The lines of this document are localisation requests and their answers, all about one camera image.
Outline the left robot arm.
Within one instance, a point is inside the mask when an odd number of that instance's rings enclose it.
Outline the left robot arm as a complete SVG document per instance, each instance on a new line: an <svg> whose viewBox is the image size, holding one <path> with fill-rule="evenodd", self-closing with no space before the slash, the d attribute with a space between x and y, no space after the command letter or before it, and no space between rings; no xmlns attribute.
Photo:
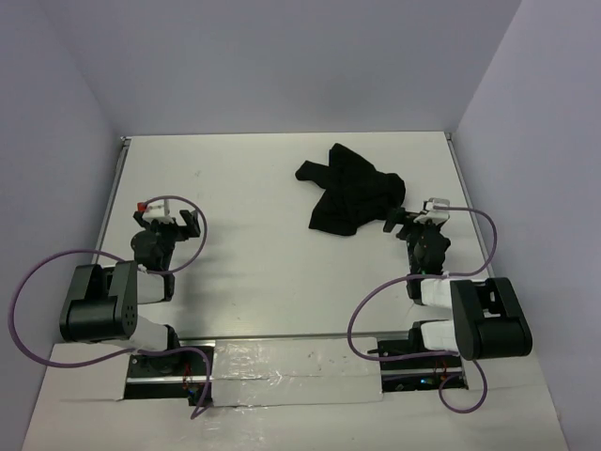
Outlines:
<svg viewBox="0 0 601 451"><path fill-rule="evenodd" d="M172 300L176 278L170 264L176 244L202 236L206 224L202 214L182 210L180 216L182 225L167 213L136 212L133 217L142 230L131 238L132 260L75 268L59 318L65 341L141 351L166 375L182 367L184 352L175 329L138 312L142 304Z"/></svg>

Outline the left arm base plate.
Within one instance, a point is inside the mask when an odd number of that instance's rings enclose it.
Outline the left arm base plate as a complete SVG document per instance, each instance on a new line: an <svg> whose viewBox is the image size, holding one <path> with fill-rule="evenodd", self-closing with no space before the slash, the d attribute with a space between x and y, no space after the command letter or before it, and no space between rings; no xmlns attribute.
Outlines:
<svg viewBox="0 0 601 451"><path fill-rule="evenodd" d="M123 398L186 399L194 406L207 380L207 366L196 352L166 357L133 355L128 363Z"/></svg>

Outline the black t shirt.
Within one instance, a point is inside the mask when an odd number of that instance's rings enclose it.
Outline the black t shirt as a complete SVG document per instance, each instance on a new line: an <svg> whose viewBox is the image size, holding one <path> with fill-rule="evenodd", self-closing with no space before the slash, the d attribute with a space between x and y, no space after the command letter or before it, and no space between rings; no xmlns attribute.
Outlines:
<svg viewBox="0 0 601 451"><path fill-rule="evenodd" d="M361 226L384 221L406 196L406 184L397 174L378 171L363 156L339 143L329 150L326 165L306 161L295 177L323 190L309 227L335 236L353 236Z"/></svg>

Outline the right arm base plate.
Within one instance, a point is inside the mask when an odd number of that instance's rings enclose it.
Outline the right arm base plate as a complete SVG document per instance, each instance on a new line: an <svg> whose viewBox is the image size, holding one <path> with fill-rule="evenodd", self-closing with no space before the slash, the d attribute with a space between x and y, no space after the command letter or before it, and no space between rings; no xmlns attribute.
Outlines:
<svg viewBox="0 0 601 451"><path fill-rule="evenodd" d="M420 338L378 340L378 346L368 353L378 357L409 355L425 348ZM403 361L380 363L381 384L384 393L437 391L445 388L464 389L463 364L459 357L420 357Z"/></svg>

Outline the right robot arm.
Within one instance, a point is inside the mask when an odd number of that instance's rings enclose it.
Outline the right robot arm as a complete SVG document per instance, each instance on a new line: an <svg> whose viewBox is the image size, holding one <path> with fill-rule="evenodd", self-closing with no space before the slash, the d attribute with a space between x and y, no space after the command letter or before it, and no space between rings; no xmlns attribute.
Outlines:
<svg viewBox="0 0 601 451"><path fill-rule="evenodd" d="M406 244L409 275L408 297L422 306L446 309L449 319L418 321L409 336L408 357L428 367L441 352L468 361L527 356L532 332L511 281L506 277L474 279L451 276L443 270L451 241L442 233L452 209L430 200L419 212L392 209L383 231L401 226L396 238Z"/></svg>

